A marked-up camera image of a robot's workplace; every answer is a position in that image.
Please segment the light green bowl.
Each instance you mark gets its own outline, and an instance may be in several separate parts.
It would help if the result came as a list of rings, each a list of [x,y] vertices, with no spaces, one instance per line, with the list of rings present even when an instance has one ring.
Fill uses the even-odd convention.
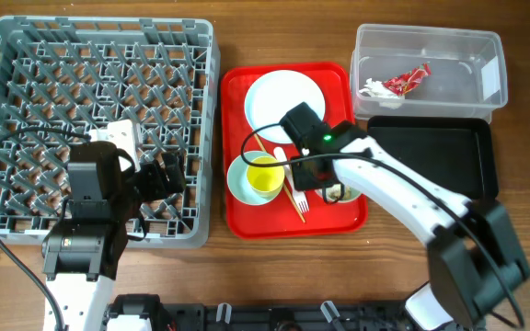
[[[358,190],[343,184],[317,189],[316,194],[327,204],[352,202],[361,196]]]

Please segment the yellow plastic cup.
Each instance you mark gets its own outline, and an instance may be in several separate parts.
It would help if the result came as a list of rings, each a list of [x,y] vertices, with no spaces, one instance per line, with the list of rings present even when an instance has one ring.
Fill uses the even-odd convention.
[[[259,156],[248,167],[247,180],[253,191],[262,198],[272,199],[279,194],[285,179],[281,165],[270,155]]]

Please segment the red snack wrapper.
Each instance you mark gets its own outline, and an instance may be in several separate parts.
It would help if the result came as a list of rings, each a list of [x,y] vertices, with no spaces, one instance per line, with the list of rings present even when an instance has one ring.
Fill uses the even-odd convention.
[[[431,74],[432,71],[429,64],[423,63],[421,66],[416,67],[404,74],[386,80],[382,83],[382,86],[395,95],[402,97],[411,90],[417,88],[421,84],[422,80]]]

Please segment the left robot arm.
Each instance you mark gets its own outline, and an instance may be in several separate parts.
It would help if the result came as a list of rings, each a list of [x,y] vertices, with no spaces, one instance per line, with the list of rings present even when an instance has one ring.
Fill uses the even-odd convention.
[[[145,202],[186,188],[183,155],[126,169],[130,156],[110,142],[82,143],[67,166],[71,197],[42,243],[47,330],[174,330],[176,320],[156,294],[113,296],[121,255],[133,236],[126,223],[143,218]]]

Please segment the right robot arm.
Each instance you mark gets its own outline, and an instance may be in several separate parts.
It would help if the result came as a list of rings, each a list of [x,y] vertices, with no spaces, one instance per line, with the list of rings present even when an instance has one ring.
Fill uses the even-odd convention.
[[[304,156],[294,170],[311,177],[311,187],[340,182],[360,191],[425,246],[429,280],[404,303],[418,327],[435,330],[456,322],[470,328],[502,301],[514,310],[514,327],[524,326],[513,291],[530,268],[502,204],[439,187],[348,121],[334,128],[324,122],[283,128]]]

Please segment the black food waste tray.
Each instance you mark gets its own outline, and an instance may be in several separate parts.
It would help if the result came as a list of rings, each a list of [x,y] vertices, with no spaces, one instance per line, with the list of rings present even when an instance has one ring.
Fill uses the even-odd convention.
[[[499,194],[485,120],[375,116],[367,132],[402,164],[443,188],[472,200],[494,200]]]

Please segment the grey dishwasher rack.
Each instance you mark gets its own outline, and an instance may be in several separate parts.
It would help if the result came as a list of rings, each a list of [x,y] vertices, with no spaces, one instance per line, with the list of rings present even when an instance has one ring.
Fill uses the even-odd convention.
[[[139,123],[139,160],[183,153],[186,188],[142,205],[132,246],[197,248],[210,226],[220,52],[204,19],[0,18],[0,239],[39,245],[83,134]]]

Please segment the white plastic fork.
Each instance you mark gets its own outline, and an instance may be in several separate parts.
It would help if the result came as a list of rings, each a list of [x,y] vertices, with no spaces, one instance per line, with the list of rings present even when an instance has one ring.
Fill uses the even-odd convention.
[[[279,162],[285,162],[287,160],[287,156],[282,149],[282,147],[275,147],[273,150],[273,154],[276,157],[276,159]],[[309,205],[307,198],[305,196],[305,193],[303,191],[299,191],[294,186],[294,176],[292,174],[291,167],[289,165],[284,166],[285,175],[287,177],[287,180],[291,187],[291,193],[294,199],[294,202],[298,208],[298,210],[304,214],[305,212],[309,211]]]

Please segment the wooden chopstick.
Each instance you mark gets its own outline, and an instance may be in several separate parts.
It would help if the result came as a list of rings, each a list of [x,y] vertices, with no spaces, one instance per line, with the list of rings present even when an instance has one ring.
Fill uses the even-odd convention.
[[[255,139],[255,141],[257,142],[257,144],[259,145],[261,151],[266,152],[266,153],[269,153],[269,152],[267,151],[267,149],[264,147],[263,143],[261,142],[259,136],[258,136],[256,133],[255,133],[255,135],[254,135],[254,139]],[[300,210],[299,210],[297,204],[296,204],[295,201],[294,201],[294,198],[293,198],[292,193],[290,192],[290,190],[288,189],[288,187],[287,187],[287,185],[286,185],[286,183],[285,183],[285,178],[284,178],[283,183],[282,183],[282,189],[283,189],[285,195],[287,196],[288,200],[292,203],[292,205],[293,205],[293,207],[294,207],[294,210],[295,210],[296,213],[298,214],[298,217],[300,218],[301,222],[302,222],[302,223],[306,223],[303,214],[300,212]]]

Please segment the rice and peanut leftovers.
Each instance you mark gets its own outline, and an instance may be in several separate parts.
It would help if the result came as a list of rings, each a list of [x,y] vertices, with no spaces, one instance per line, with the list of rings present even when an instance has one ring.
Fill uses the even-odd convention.
[[[326,192],[331,200],[350,200],[353,195],[351,188],[341,184],[327,188]]]

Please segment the red plastic tray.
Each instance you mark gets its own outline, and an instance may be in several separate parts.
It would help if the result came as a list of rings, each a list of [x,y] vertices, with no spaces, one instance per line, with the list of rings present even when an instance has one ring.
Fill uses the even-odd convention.
[[[227,170],[239,156],[241,143],[251,132],[245,116],[245,97],[250,86],[261,76],[276,70],[293,70],[317,83],[325,98],[324,121],[334,126],[344,120],[354,121],[351,91],[345,70],[336,63],[291,63],[268,66],[237,67],[221,82],[223,159]],[[302,223],[292,203],[282,191],[265,205],[249,206],[236,200],[225,189],[226,218],[230,230],[242,239],[283,238],[305,235],[339,234],[355,231],[367,218],[364,196],[347,203],[328,205],[315,191],[305,194],[309,211]]]

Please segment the small light blue saucer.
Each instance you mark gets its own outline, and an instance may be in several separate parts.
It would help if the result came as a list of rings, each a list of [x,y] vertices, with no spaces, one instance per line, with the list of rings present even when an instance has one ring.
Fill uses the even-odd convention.
[[[248,164],[238,156],[227,170],[227,186],[233,197],[249,206],[260,206],[270,203],[275,196],[261,197],[249,185],[247,179]]]

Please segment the large light blue plate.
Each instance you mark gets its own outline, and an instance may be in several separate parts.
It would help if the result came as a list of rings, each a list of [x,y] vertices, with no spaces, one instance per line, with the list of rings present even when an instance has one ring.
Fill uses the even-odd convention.
[[[314,80],[296,71],[273,71],[250,86],[244,103],[246,120],[253,131],[266,125],[276,125],[289,110],[302,102],[321,120],[324,118],[325,98]],[[272,143],[292,142],[283,128],[277,125],[260,131],[259,136]]]

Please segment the crumpled white tissue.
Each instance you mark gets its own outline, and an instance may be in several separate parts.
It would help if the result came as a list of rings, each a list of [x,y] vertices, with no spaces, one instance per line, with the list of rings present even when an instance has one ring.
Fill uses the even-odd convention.
[[[372,78],[366,80],[363,88],[360,89],[359,92],[368,97],[382,98],[383,101],[379,103],[379,106],[383,108],[400,108],[402,106],[402,100],[404,99],[404,96],[399,96],[384,87],[382,81],[375,81]]]

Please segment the clear plastic bin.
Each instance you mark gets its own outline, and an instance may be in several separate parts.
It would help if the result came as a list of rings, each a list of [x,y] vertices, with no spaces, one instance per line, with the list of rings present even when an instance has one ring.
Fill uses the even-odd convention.
[[[428,64],[432,74],[402,99],[371,97],[364,85]],[[351,56],[354,116],[477,118],[508,102],[500,36],[491,31],[362,24]]]

